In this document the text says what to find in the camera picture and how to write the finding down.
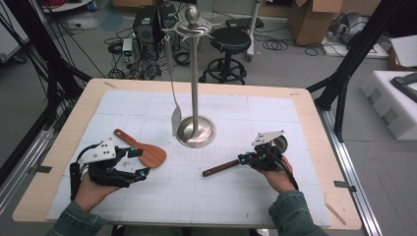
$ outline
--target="denim jacket sleeve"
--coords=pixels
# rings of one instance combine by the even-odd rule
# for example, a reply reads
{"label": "denim jacket sleeve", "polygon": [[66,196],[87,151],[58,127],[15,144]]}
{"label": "denim jacket sleeve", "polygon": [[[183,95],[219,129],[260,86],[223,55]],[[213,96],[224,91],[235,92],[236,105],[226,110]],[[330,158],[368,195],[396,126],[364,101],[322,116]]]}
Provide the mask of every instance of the denim jacket sleeve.
{"label": "denim jacket sleeve", "polygon": [[77,203],[71,202],[46,236],[92,236],[101,229],[104,223],[105,220],[100,216],[84,212]]}
{"label": "denim jacket sleeve", "polygon": [[300,191],[281,193],[268,212],[279,236],[327,235],[321,227],[314,224],[304,194]]}

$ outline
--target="computer tower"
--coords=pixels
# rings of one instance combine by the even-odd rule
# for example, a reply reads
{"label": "computer tower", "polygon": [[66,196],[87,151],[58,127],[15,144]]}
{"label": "computer tower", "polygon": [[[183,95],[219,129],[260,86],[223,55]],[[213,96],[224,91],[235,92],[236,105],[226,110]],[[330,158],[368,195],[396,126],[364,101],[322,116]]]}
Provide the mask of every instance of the computer tower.
{"label": "computer tower", "polygon": [[[172,29],[177,24],[178,20],[175,18],[175,13],[175,6],[172,4],[159,6],[160,24],[163,29]],[[168,31],[167,33],[171,38],[172,50],[179,51],[180,35],[174,30]]]}
{"label": "computer tower", "polygon": [[156,6],[140,6],[133,22],[133,30],[138,45],[157,45],[162,40],[159,18]]}

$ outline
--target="white bracket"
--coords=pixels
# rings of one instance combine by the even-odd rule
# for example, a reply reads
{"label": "white bracket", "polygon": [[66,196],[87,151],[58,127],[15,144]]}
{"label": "white bracket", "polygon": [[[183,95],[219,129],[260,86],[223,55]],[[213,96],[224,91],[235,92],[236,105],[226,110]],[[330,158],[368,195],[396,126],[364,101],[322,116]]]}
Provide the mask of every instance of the white bracket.
{"label": "white bracket", "polygon": [[267,132],[267,133],[258,133],[257,137],[252,142],[252,147],[266,144],[283,134],[284,134],[284,130]]}
{"label": "white bracket", "polygon": [[101,142],[96,148],[88,150],[80,159],[80,164],[87,164],[91,162],[97,162],[106,159],[113,159],[116,157],[116,151],[114,150],[113,140],[110,138]]}

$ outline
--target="black stool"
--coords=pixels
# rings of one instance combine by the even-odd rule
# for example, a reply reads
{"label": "black stool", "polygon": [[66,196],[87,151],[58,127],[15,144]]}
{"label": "black stool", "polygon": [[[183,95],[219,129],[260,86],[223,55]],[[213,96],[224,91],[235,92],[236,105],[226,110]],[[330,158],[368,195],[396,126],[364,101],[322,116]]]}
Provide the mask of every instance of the black stool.
{"label": "black stool", "polygon": [[[206,81],[206,73],[209,73],[214,79],[218,80],[219,84],[240,81],[242,85],[245,85],[243,80],[247,75],[245,67],[242,63],[232,59],[232,55],[246,51],[251,46],[251,37],[244,31],[236,28],[217,29],[210,35],[213,37],[210,42],[211,45],[220,50],[220,52],[225,52],[226,56],[225,58],[210,61],[208,68],[199,78],[199,82],[204,83]],[[217,62],[217,66],[212,67],[211,65],[215,62]],[[239,69],[238,74],[234,73],[236,69]]]}

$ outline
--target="person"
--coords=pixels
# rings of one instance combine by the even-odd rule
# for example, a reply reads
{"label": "person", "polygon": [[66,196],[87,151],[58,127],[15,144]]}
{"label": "person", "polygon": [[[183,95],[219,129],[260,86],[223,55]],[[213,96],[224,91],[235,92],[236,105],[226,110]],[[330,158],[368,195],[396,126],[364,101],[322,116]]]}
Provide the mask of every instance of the person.
{"label": "person", "polygon": [[[285,156],[283,161],[292,172],[292,166]],[[327,235],[321,227],[314,224],[303,193],[294,188],[284,171],[258,171],[267,178],[270,186],[279,193],[276,201],[268,209],[279,236]],[[46,236],[95,235],[101,229],[105,220],[89,212],[99,205],[106,196],[118,189],[118,187],[95,184],[89,178],[88,173],[85,173],[75,199],[61,213],[53,227],[46,233]]]}

